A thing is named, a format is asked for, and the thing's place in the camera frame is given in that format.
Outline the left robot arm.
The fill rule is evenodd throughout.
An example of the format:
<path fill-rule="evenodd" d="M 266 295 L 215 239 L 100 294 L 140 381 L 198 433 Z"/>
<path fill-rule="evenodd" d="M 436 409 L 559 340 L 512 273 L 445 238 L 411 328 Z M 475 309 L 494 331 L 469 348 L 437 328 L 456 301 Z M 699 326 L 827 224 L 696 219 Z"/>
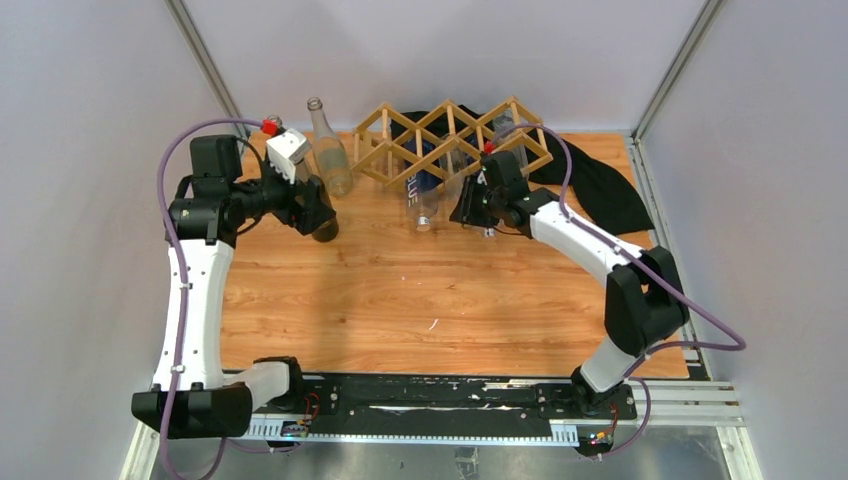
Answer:
<path fill-rule="evenodd" d="M 298 411 L 306 386 L 297 360 L 260 358 L 226 377 L 220 355 L 223 297 L 237 240 L 248 220 L 266 215 L 317 241 L 338 233 L 322 180 L 303 165 L 311 145 L 300 132 L 265 144 L 260 176 L 243 180 L 239 140 L 209 135 L 190 143 L 192 172 L 167 207 L 173 224 L 165 339 L 152 385 L 131 400 L 133 416 L 168 439 L 243 436 L 258 408 L 271 402 Z"/>

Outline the dark green wine bottle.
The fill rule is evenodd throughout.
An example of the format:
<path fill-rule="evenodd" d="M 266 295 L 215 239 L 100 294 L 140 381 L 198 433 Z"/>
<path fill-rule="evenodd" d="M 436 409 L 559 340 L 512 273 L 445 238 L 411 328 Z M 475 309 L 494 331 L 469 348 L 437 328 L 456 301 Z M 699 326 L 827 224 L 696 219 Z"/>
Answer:
<path fill-rule="evenodd" d="M 339 233 L 337 213 L 319 176 L 309 176 L 306 180 L 306 193 L 305 205 L 309 223 L 315 227 L 311 233 L 312 238 L 320 243 L 334 240 Z"/>

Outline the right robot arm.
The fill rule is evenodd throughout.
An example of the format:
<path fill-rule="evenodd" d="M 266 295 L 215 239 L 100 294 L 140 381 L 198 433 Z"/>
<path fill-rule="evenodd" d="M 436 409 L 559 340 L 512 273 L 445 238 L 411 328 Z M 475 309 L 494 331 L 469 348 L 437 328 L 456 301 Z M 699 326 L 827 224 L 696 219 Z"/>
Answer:
<path fill-rule="evenodd" d="M 604 288 L 605 337 L 570 377 L 572 407 L 584 417 L 607 409 L 638 360 L 690 319 L 667 249 L 622 241 L 588 223 L 551 190 L 530 188 L 509 152 L 484 156 L 481 171 L 463 179 L 450 219 L 512 228 L 557 250 Z"/>

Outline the clear bottle black label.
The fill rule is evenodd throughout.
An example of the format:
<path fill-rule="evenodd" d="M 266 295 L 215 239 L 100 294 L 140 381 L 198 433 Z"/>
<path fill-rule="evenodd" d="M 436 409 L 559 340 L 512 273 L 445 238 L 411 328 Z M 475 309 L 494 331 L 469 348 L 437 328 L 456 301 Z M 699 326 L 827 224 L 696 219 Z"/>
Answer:
<path fill-rule="evenodd" d="M 344 145 L 331 128 L 320 98 L 309 98 L 307 109 L 312 121 L 312 150 L 318 172 L 331 196 L 344 197 L 350 194 L 354 187 Z"/>

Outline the slim clear glass bottle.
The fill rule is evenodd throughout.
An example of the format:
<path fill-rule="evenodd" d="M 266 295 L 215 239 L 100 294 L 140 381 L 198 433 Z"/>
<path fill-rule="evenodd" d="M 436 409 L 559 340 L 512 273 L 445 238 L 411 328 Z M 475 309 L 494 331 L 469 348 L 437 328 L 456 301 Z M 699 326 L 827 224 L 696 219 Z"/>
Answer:
<path fill-rule="evenodd" d="M 447 115 L 446 125 L 447 132 L 440 138 L 442 145 L 450 146 L 439 159 L 440 168 L 446 173 L 446 177 L 442 181 L 444 187 L 441 194 L 441 199 L 445 204 L 454 202 L 460 195 L 462 190 L 462 178 L 460 171 L 465 167 L 465 154 L 458 147 L 457 143 L 451 143 L 452 135 L 456 133 L 456 125 L 454 119 Z"/>

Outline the clear bottle white label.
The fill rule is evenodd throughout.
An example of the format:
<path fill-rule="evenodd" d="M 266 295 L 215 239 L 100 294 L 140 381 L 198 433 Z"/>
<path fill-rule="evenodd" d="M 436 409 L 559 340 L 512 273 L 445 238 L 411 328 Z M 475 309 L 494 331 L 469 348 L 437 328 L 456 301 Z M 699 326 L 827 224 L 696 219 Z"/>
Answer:
<path fill-rule="evenodd" d="M 266 133 L 267 135 L 269 135 L 269 138 L 272 137 L 272 136 L 281 134 L 285 130 L 288 130 L 288 129 L 291 129 L 291 128 L 284 126 L 283 123 L 282 123 L 282 120 L 278 116 L 275 116 L 275 115 L 267 117 L 263 121 L 262 131 L 264 133 Z M 306 160 L 306 156 L 305 156 L 303 162 L 297 168 L 297 178 L 303 179 L 303 180 L 306 180 L 311 175 L 311 170 L 310 170 L 310 167 L 308 165 L 308 161 Z"/>

